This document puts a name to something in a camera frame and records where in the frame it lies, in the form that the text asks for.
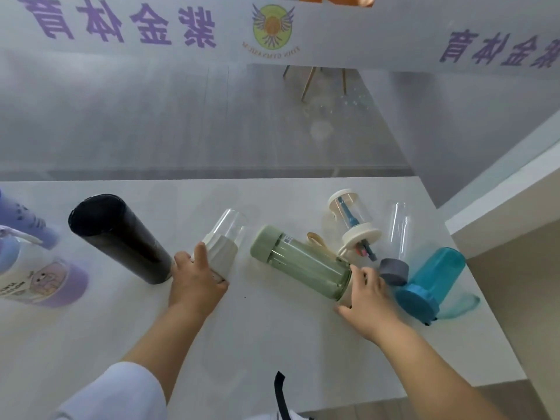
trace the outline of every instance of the blue water bottle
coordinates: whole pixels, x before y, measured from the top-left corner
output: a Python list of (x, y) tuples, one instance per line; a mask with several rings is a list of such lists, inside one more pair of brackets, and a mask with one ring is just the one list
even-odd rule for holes
[[(418, 270), (412, 280), (396, 291), (397, 303), (412, 317), (430, 325), (437, 319), (441, 303), (465, 265), (465, 257), (459, 251), (451, 247), (440, 247)], [(470, 296), (472, 296), (472, 303), (466, 305), (463, 303), (464, 307), (460, 309), (461, 312), (456, 312), (447, 318), (458, 317), (475, 308), (480, 302), (480, 298)]]

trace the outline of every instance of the purple water bottle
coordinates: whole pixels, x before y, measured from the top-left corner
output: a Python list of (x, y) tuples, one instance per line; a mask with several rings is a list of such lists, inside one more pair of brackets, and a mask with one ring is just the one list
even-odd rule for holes
[(6, 196), (2, 190), (0, 190), (0, 225), (37, 237), (45, 249), (52, 249), (58, 243), (58, 233), (47, 227), (44, 219)]

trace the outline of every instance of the logo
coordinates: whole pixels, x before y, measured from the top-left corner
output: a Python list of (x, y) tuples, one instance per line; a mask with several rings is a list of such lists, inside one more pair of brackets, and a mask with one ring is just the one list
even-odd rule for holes
[(253, 34), (259, 45), (268, 50), (284, 47), (292, 35), (293, 10), (267, 4), (260, 10), (253, 4)]

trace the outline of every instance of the banner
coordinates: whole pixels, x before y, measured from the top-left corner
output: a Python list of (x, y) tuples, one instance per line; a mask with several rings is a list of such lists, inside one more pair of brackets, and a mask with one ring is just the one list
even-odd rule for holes
[(560, 78), (560, 0), (3, 0), (0, 46)]

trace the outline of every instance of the floor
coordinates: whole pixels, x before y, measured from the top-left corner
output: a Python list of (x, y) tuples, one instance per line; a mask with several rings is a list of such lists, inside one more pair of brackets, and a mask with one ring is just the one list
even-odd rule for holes
[(0, 51), (0, 181), (403, 176), (360, 75)]
[[(528, 380), (482, 386), (479, 389), (509, 420), (550, 420)], [(302, 415), (316, 420), (419, 420), (408, 398), (350, 405)]]

